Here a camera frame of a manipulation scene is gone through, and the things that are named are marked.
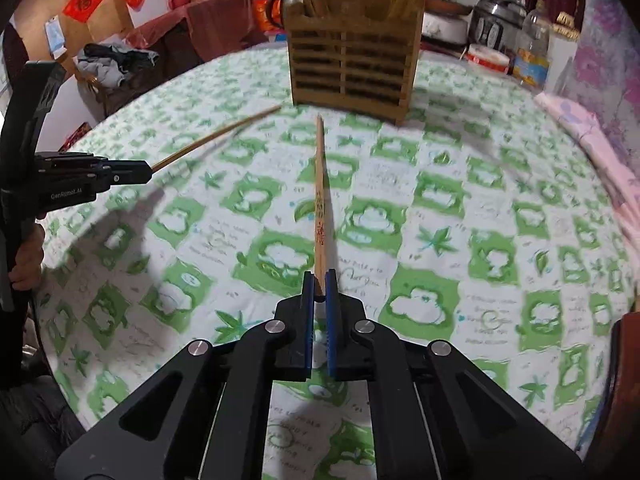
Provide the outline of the left hand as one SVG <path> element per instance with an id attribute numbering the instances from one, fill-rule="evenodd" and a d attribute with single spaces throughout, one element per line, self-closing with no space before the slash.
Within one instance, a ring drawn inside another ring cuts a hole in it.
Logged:
<path id="1" fill-rule="evenodd" d="M 32 290 L 41 281 L 41 265 L 43 262 L 44 231 L 35 223 L 32 232 L 18 248 L 15 266 L 9 273 L 9 280 L 15 290 Z"/>

